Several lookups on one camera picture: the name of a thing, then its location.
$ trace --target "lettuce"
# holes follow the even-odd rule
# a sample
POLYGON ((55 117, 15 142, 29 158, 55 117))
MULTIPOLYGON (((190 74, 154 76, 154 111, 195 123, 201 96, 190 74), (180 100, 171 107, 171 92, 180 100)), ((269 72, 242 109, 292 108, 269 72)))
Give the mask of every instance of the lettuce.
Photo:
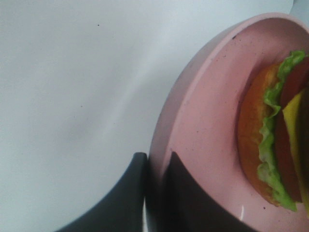
POLYGON ((296 211, 296 204, 286 192, 276 165, 274 154, 274 128, 275 116, 281 109, 279 105, 282 87, 286 77, 293 67, 300 63, 305 57, 304 51, 293 51, 279 66, 277 77, 278 83, 264 94, 264 103, 269 105, 273 112, 263 119, 263 126, 260 133, 263 136, 259 145, 259 159, 262 163, 258 166, 257 174, 260 180, 266 182, 273 189, 273 198, 284 208, 296 211))

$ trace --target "cheese slice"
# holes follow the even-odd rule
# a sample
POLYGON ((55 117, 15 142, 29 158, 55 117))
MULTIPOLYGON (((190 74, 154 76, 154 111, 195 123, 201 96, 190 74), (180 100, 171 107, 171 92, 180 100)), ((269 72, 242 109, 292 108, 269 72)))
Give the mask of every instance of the cheese slice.
POLYGON ((298 109, 303 94, 304 91, 302 90, 288 103, 282 112, 290 138, 291 155, 298 178, 301 198, 307 212, 307 217, 309 217, 309 189, 305 187, 304 177, 301 173, 299 147, 297 142, 299 136, 298 109))

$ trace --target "tomato slice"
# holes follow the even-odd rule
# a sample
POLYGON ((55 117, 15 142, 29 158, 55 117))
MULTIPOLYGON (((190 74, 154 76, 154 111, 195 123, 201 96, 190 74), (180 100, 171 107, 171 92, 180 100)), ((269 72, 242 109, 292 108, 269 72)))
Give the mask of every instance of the tomato slice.
POLYGON ((306 187, 309 188, 309 86, 306 87, 299 107, 299 124, 301 125, 299 149, 302 173, 306 187))
MULTIPOLYGON (((283 109, 293 97, 304 89, 309 78, 309 57, 296 65, 288 75, 283 86, 280 105, 283 109)), ((282 182, 286 191, 292 199, 301 202, 298 179, 294 168, 291 155, 290 139, 283 119, 283 113, 280 111, 276 119, 275 128, 275 154, 277 158, 278 169, 281 174, 282 182)))

